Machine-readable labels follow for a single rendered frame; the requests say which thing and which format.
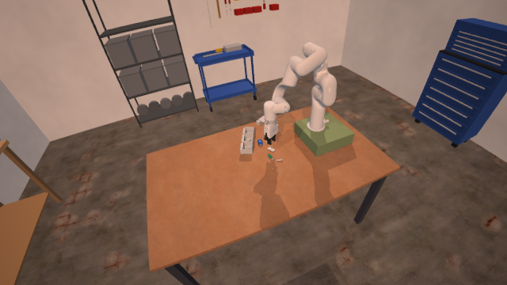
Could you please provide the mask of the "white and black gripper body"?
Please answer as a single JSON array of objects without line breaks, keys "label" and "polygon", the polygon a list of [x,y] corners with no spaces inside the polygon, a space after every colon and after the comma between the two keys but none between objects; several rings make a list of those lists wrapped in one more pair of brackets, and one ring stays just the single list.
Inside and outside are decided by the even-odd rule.
[{"label": "white and black gripper body", "polygon": [[278,123],[276,121],[275,124],[265,124],[264,126],[264,135],[267,133],[269,139],[271,139],[278,132]]}]

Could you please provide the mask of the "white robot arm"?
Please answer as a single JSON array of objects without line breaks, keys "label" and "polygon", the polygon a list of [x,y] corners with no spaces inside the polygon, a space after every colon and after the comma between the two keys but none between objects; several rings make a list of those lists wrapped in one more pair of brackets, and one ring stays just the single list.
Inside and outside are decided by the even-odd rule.
[{"label": "white robot arm", "polygon": [[275,124],[276,114],[288,112],[290,105],[283,98],[285,90],[288,87],[295,87],[299,76],[306,76],[313,71],[316,85],[311,90],[311,118],[307,127],[311,131],[325,129],[325,123],[329,122],[324,119],[325,110],[326,106],[331,106],[336,100],[337,80],[328,72],[327,51],[323,47],[311,42],[305,43],[303,54],[307,57],[304,60],[298,56],[292,56],[288,60],[283,80],[275,88],[272,101],[264,103],[264,116],[256,121],[257,125]]}]

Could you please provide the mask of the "grey rack of labelled bins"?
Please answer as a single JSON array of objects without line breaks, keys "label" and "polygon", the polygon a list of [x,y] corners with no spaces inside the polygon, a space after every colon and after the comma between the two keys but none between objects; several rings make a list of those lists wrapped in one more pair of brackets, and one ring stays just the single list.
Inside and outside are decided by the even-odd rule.
[{"label": "grey rack of labelled bins", "polygon": [[[251,141],[247,141],[247,139],[251,139]],[[254,127],[243,127],[240,153],[253,154],[253,148],[254,148]]]}]

